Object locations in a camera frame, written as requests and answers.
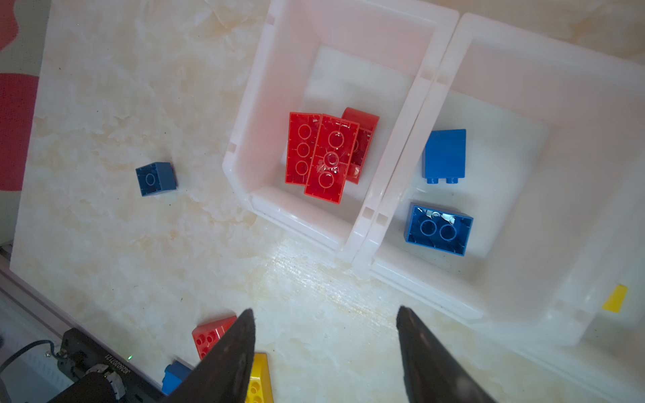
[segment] yellow piece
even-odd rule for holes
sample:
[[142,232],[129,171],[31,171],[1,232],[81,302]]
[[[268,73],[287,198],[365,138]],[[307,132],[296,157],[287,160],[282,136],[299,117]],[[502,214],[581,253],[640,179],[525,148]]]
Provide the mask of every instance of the yellow piece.
[[613,290],[613,293],[611,293],[611,295],[607,299],[607,302],[605,302],[605,305],[602,306],[602,308],[609,312],[620,312],[620,309],[622,308],[622,301],[624,301],[625,295],[627,295],[627,287],[623,286],[622,284],[618,284]]
[[264,353],[255,353],[251,379],[248,382],[246,403],[273,403],[271,378],[269,377],[269,360]]

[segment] small blue block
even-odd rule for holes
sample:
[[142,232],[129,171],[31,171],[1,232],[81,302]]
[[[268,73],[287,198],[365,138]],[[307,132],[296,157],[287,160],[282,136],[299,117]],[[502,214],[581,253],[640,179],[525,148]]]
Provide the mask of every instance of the small blue block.
[[153,162],[137,168],[137,179],[142,196],[155,195],[177,189],[175,173],[170,162]]
[[166,376],[161,381],[161,392],[169,395],[190,374],[190,368],[175,361],[166,367]]
[[412,203],[406,242],[463,256],[472,226],[473,217]]
[[457,183],[466,176],[466,129],[430,133],[423,157],[423,177],[428,183]]

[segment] upside-down red block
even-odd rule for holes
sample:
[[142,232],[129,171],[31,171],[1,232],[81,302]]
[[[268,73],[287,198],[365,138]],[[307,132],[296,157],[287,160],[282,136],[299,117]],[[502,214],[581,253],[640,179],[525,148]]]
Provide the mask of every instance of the upside-down red block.
[[193,340],[200,360],[206,356],[215,343],[219,342],[219,339],[233,326],[236,320],[236,316],[231,316],[230,318],[198,326],[193,330]]
[[379,117],[371,113],[362,112],[353,108],[345,109],[342,118],[348,121],[356,122],[361,127],[359,128],[358,136],[356,137],[356,145],[352,153],[352,161],[347,171],[347,180],[353,183],[359,182],[363,164],[367,157],[367,151],[370,148],[374,130],[379,123]]
[[285,183],[303,186],[306,184],[321,117],[319,113],[292,112],[289,114]]
[[304,194],[339,204],[359,124],[322,115]]

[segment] blue block stud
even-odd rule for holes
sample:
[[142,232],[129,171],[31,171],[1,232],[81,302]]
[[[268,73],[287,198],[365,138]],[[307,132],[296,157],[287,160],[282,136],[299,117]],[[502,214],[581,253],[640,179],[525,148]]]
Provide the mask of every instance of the blue block stud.
[[170,162],[153,162],[137,168],[137,179],[142,196],[155,195],[177,189],[175,173]]
[[466,253],[473,218],[450,211],[410,205],[406,242],[456,255]]
[[169,366],[166,367],[166,375],[161,381],[161,392],[165,395],[169,395],[173,390],[177,389],[177,386],[186,379],[188,374],[190,374],[190,368],[184,364],[175,361]]
[[457,183],[466,176],[466,130],[435,130],[430,133],[423,156],[423,177],[429,184]]

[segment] plastic container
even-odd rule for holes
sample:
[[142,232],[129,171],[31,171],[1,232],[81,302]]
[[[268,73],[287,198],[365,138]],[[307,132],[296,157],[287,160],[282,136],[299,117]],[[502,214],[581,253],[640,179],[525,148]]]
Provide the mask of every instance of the plastic container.
[[[645,401],[644,111],[642,66],[464,15],[355,265],[609,400]],[[466,177],[426,184],[430,131],[463,128]],[[465,256],[406,243],[411,202],[473,217]],[[599,312],[619,282],[623,310]]]
[[[351,260],[459,18],[416,0],[273,0],[224,157],[243,205]],[[380,117],[340,204],[284,183],[290,112]]]

